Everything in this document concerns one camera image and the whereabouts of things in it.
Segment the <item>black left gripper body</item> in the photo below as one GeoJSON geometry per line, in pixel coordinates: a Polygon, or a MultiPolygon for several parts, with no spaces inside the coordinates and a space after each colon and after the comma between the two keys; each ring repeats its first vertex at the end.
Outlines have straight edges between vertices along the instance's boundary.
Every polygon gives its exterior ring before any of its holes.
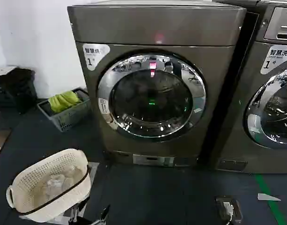
{"type": "Polygon", "coordinates": [[[90,221],[88,219],[85,219],[83,217],[77,217],[76,221],[74,221],[75,225],[97,225],[100,224],[101,220],[98,219],[96,221],[90,221]]]}

